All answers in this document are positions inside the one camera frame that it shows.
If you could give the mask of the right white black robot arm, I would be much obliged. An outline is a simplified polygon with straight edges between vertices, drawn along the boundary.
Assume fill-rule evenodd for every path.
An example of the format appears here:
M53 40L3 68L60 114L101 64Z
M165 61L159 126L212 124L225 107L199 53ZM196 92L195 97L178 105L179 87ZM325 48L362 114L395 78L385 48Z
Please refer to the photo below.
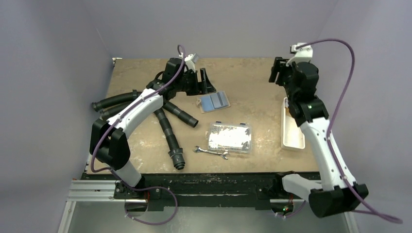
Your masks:
M323 101L315 94L319 69L309 58L295 61L276 57L269 82L284 87L288 109L296 125L309 140L318 164L321 183L294 171L277 173L273 192L283 198L289 193L304 199L318 218L354 211L369 195L346 167L334 136Z

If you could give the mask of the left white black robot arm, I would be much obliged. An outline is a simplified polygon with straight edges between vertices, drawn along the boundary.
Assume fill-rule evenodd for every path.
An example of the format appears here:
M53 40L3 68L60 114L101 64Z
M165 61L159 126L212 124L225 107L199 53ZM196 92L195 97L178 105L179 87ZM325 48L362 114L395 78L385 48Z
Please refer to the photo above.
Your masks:
M164 70L125 109L107 120L97 119L93 123L89 149L92 172L98 172L94 166L94 162L98 160L107 165L106 170L113 172L127 184L128 195L134 199L143 196L144 178L130 161L128 139L149 115L160 110L176 93L201 94L195 63L194 54L169 59Z

